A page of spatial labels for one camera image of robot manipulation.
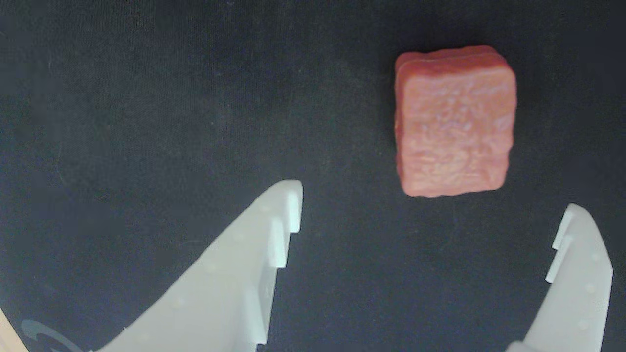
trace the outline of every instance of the black background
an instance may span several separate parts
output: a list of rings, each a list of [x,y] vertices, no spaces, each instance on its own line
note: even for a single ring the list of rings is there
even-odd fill
[[[33,319],[102,347],[299,179],[260,351],[503,351],[543,301],[570,202],[615,268],[603,351],[626,351],[622,8],[177,3],[0,0],[0,306],[20,336]],[[506,184],[407,197],[394,60],[472,44],[518,81]]]

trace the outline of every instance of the foam block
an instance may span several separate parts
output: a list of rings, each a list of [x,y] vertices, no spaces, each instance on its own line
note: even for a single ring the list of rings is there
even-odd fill
[[[404,53],[396,61],[396,157],[404,192],[436,197],[505,181],[515,74],[489,46]]]

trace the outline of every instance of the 3d printed plastic part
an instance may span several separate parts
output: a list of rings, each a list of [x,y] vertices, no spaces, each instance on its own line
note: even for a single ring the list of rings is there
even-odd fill
[[[300,182],[275,184],[99,352],[255,351],[267,342],[276,269],[287,264],[301,211]],[[552,286],[524,341],[506,352],[600,351],[613,267],[591,215],[570,204],[552,247]],[[26,352],[2,311],[0,352]]]
[[[287,264],[301,213],[299,181],[266,190],[99,352],[254,352],[267,342],[276,270]]]
[[[570,204],[552,248],[548,290],[524,342],[507,352],[597,352],[602,347],[613,267],[592,216]]]

